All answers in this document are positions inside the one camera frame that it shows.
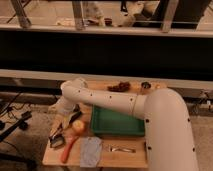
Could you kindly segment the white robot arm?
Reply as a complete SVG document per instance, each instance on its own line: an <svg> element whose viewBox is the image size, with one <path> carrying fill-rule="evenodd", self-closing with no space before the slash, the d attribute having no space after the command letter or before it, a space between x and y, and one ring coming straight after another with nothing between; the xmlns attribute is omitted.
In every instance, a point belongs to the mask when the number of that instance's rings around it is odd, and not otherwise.
<svg viewBox="0 0 213 171"><path fill-rule="evenodd" d="M170 88L146 95L90 89L82 78L60 85L56 109L70 113L77 103L111 109L145 122L149 171L199 171L187 105Z"/></svg>

